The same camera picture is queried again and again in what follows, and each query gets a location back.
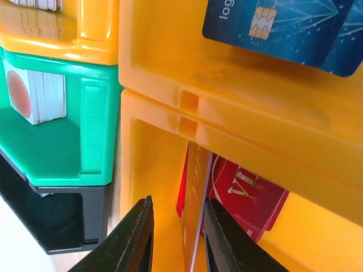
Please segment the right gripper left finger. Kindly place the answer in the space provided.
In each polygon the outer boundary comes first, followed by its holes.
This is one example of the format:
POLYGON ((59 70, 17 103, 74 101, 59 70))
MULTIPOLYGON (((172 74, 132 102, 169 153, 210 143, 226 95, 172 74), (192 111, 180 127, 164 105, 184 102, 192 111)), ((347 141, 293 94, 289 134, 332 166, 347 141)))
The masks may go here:
POLYGON ((151 196, 141 198, 107 238, 70 271, 151 271, 154 211, 151 196))

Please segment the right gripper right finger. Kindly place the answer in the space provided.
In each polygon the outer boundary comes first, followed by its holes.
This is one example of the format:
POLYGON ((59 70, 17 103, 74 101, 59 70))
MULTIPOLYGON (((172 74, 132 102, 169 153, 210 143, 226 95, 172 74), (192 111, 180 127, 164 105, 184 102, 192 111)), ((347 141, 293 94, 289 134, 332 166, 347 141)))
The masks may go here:
POLYGON ((205 201, 204 237, 208 271, 287 271, 216 199, 205 201))

